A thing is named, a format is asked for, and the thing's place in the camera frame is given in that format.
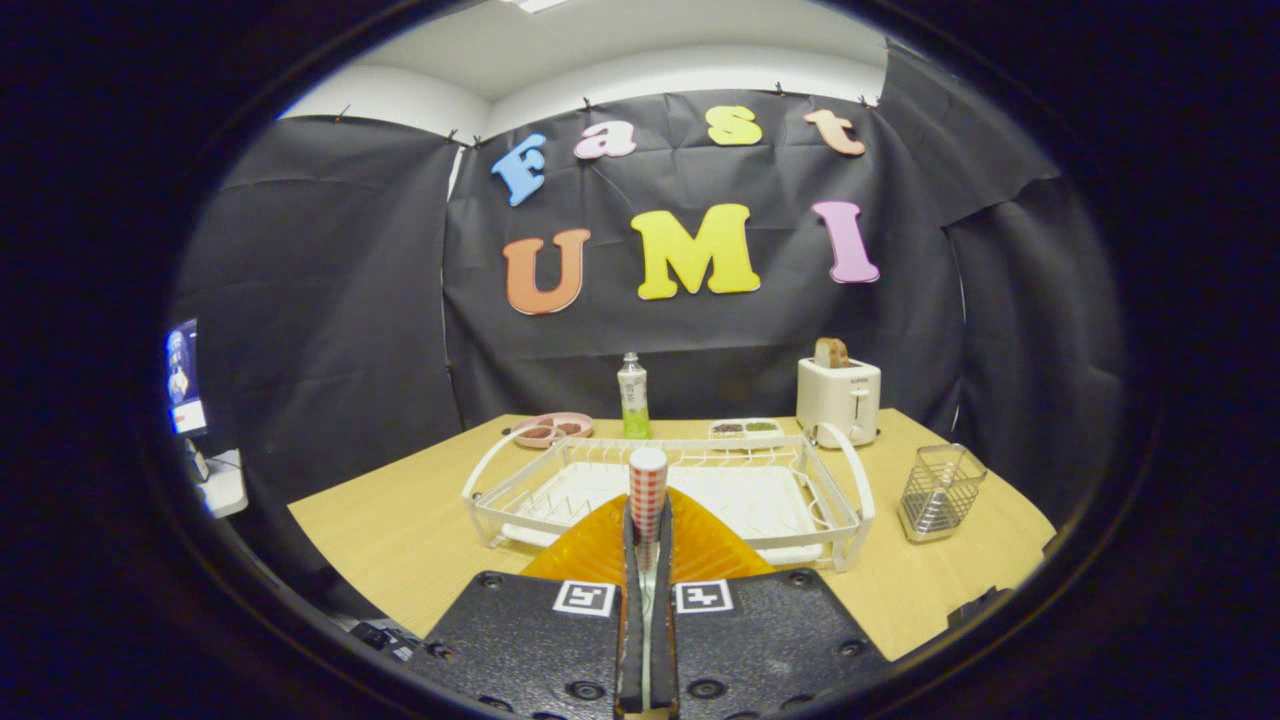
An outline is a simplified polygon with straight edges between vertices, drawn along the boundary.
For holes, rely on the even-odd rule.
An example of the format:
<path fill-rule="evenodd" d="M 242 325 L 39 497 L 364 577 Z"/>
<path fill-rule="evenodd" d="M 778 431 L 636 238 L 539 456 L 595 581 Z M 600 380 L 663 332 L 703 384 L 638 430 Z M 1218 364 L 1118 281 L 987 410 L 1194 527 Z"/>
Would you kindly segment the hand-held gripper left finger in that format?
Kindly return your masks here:
<path fill-rule="evenodd" d="M 645 609 L 630 501 L 618 496 L 525 571 L 479 573 L 425 635 L 420 674 L 521 717 L 637 714 Z"/>

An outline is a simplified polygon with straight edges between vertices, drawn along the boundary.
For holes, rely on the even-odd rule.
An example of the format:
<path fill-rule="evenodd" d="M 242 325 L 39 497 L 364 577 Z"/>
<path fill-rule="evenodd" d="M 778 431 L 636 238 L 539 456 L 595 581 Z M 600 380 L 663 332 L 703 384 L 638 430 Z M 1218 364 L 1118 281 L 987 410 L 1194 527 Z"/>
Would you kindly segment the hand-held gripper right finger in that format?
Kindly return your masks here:
<path fill-rule="evenodd" d="M 763 719 L 859 692 L 890 661 L 810 568 L 778 569 L 672 489 L 655 585 L 655 705 Z"/>

